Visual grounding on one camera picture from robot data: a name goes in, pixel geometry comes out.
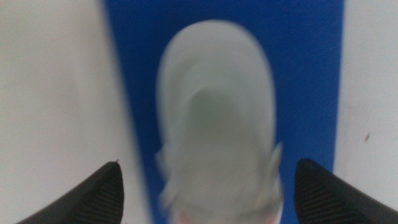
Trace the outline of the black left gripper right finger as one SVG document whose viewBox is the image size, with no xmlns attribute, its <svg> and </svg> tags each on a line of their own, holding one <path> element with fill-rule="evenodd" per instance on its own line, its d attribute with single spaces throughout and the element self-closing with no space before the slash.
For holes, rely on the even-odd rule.
<svg viewBox="0 0 398 224">
<path fill-rule="evenodd" d="M 299 223 L 397 224 L 397 211 L 354 188 L 311 159 L 298 161 L 294 186 Z"/>
</svg>

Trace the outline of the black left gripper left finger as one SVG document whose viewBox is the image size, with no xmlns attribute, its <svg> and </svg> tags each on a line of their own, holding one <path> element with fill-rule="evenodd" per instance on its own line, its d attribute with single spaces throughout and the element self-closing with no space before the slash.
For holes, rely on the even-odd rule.
<svg viewBox="0 0 398 224">
<path fill-rule="evenodd" d="M 18 224 L 120 224 L 123 211 L 121 167 L 118 162 L 108 162 L 71 191 Z"/>
</svg>

